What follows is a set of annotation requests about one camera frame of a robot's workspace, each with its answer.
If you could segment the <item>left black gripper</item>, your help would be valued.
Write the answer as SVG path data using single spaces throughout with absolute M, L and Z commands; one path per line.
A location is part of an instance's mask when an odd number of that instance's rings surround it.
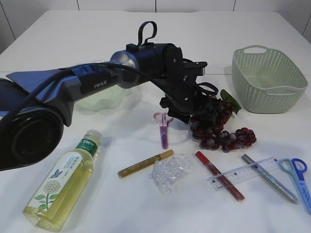
M 206 62 L 190 62 L 183 58 L 182 50 L 173 44 L 163 49 L 164 73 L 159 79 L 165 96 L 160 106 L 168 109 L 168 115 L 184 123 L 199 121 L 213 126 L 211 97 L 196 83 L 196 78 L 207 66 Z

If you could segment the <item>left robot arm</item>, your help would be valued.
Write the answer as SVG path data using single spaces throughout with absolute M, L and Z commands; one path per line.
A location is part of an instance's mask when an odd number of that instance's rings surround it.
M 0 168 L 35 164 L 59 144 L 72 122 L 75 102 L 115 85 L 128 89 L 151 82 L 165 93 L 163 108 L 187 122 L 210 115 L 218 89 L 197 83 L 206 62 L 185 59 L 174 44 L 128 44 L 109 62 L 45 71 L 14 72 L 0 81 Z

